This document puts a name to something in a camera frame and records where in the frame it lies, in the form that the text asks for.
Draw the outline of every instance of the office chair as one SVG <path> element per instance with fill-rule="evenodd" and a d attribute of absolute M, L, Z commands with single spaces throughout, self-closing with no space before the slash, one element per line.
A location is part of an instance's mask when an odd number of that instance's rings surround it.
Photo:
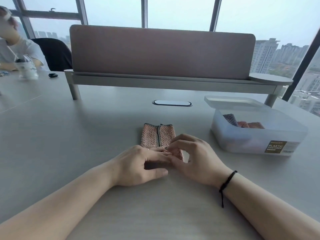
<path fill-rule="evenodd" d="M 53 38 L 38 38 L 32 41 L 40 46 L 51 71 L 63 72 L 72 69 L 71 51 L 64 42 Z"/>

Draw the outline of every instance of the sky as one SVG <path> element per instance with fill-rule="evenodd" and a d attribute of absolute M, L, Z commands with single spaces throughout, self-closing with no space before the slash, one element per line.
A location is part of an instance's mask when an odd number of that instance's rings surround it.
<path fill-rule="evenodd" d="M 91 25 L 141 27 L 141 0 L 84 0 Z M 75 0 L 24 0 L 28 10 L 77 12 Z M 0 5 L 14 9 L 12 0 Z M 148 0 L 148 27 L 208 31 L 214 0 Z M 77 20 L 31 18 L 35 31 L 69 35 Z M 217 32 L 309 45 L 320 27 L 320 0 L 222 0 Z"/>

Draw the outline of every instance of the person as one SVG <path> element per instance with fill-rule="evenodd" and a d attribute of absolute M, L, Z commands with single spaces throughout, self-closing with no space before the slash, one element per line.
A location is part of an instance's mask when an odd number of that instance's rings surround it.
<path fill-rule="evenodd" d="M 18 31 L 18 22 L 10 10 L 0 6 L 0 70 L 13 71 L 16 55 L 28 55 L 38 70 L 50 71 L 40 46 L 32 40 L 23 39 Z"/>
<path fill-rule="evenodd" d="M 173 149 L 188 152 L 189 162 L 163 152 L 164 147 L 133 146 L 3 222 L 0 239 L 66 239 L 98 199 L 113 186 L 138 185 L 168 174 L 164 168 L 145 170 L 145 161 L 171 162 L 186 177 L 217 189 L 233 172 L 208 143 L 196 137 L 186 134 L 175 137 L 167 151 Z M 239 173 L 233 176 L 223 193 L 266 240 L 320 239 L 319 222 Z"/>

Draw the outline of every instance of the table surface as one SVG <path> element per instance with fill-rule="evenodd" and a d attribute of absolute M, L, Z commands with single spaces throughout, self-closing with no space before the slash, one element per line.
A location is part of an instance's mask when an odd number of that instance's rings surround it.
<path fill-rule="evenodd" d="M 309 127 L 291 157 L 223 151 L 210 131 L 214 110 L 205 95 L 266 95 L 79 85 L 73 101 L 64 73 L 18 81 L 0 77 L 0 222 L 88 169 L 139 144 L 144 123 L 173 124 L 177 134 L 207 141 L 239 173 L 320 221 L 320 118 L 277 99 L 278 109 Z M 190 101 L 191 107 L 154 100 Z M 170 169 L 166 178 L 114 187 L 93 206 L 68 239 L 261 239 L 217 190 Z"/>

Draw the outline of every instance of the black bracelet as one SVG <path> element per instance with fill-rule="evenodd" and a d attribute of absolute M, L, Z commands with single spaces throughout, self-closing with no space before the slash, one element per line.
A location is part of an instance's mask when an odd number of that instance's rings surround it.
<path fill-rule="evenodd" d="M 233 171 L 230 176 L 227 178 L 227 180 L 221 185 L 220 189 L 219 189 L 219 193 L 221 194 L 221 201 L 222 201 L 222 205 L 221 207 L 224 208 L 224 205 L 223 205 L 223 190 L 227 187 L 228 183 L 231 181 L 232 177 L 237 173 L 238 171 L 235 170 Z"/>

